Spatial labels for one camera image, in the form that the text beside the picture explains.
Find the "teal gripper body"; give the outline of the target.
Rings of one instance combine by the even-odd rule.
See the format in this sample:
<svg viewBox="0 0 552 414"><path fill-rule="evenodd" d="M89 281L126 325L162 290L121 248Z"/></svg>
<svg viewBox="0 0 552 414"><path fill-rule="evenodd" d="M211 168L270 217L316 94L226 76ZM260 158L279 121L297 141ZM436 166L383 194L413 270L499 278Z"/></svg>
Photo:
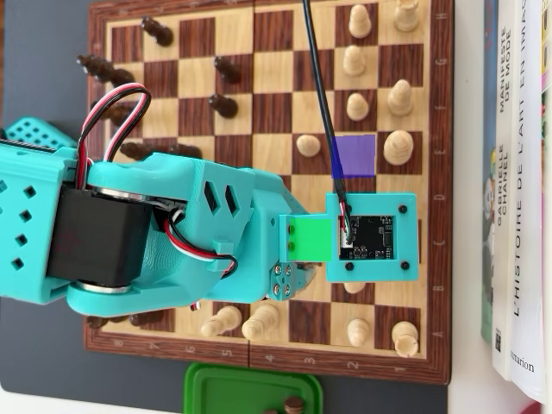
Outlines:
<svg viewBox="0 0 552 414"><path fill-rule="evenodd" d="M267 298L272 267L295 261L287 252L288 228L291 216L307 213L280 176L261 170L253 173L252 214L241 239L242 302Z"/></svg>

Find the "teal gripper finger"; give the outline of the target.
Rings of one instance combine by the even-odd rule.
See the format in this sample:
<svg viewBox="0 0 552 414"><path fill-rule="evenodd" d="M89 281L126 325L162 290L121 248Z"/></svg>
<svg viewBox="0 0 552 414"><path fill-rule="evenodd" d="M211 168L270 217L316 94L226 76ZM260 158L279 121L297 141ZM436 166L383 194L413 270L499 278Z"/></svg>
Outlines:
<svg viewBox="0 0 552 414"><path fill-rule="evenodd" d="M314 279L321 262L277 262L269 272L267 298L286 301L305 290Z"/></svg>

